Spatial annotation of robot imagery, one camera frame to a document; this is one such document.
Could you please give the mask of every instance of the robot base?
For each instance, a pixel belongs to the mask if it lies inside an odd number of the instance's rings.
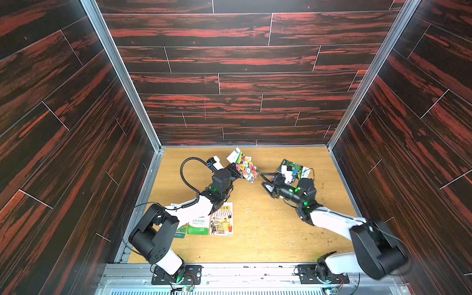
[[[199,285],[202,278],[202,266],[201,265],[185,265],[184,274],[193,274],[195,277],[195,282],[192,276],[184,275],[182,282],[180,284],[174,285],[177,286],[186,286],[186,285]],[[151,285],[169,285],[173,282],[171,278],[162,268],[156,266],[154,269],[154,274],[152,275]]]

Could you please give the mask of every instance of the dark wood panel wall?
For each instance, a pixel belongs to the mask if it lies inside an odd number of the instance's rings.
[[[153,149],[80,1],[0,11],[0,294],[92,294]]]
[[[327,143],[401,2],[97,1],[166,145]]]
[[[333,150],[364,215],[411,249],[417,295],[472,294],[471,17],[423,0]]]

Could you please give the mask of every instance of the mounting plate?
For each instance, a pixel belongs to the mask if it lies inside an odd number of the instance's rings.
[[[323,283],[318,279],[318,272],[316,270],[316,264],[299,264],[296,266],[298,277],[300,278],[300,283],[302,285],[312,284],[312,285],[325,285],[325,284],[341,284],[343,280],[344,284],[349,284],[349,277],[344,274],[332,275],[328,277],[329,283]]]
[[[199,285],[202,280],[202,266],[201,265],[186,265],[184,273],[191,273],[195,276],[194,285]],[[172,278],[159,266],[154,269],[152,275],[151,285],[170,285]],[[174,287],[191,285],[193,281],[192,276],[186,275],[180,284],[173,284]]]

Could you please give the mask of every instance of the picture book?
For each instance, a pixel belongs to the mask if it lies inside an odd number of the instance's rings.
[[[235,163],[239,173],[251,184],[254,183],[261,173],[261,171],[254,166],[252,157],[245,156],[239,148],[236,148],[226,159],[230,163]]]
[[[233,202],[223,203],[223,206],[211,215],[210,236],[232,236],[233,220]]]

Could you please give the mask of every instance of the green book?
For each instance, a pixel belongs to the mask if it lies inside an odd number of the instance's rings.
[[[195,218],[188,223],[188,235],[209,235],[210,234],[210,216]]]
[[[187,232],[187,227],[188,227],[188,223],[185,223],[184,225],[179,227],[176,230],[176,234],[174,235],[174,237],[179,238],[179,239],[185,238],[185,233]]]

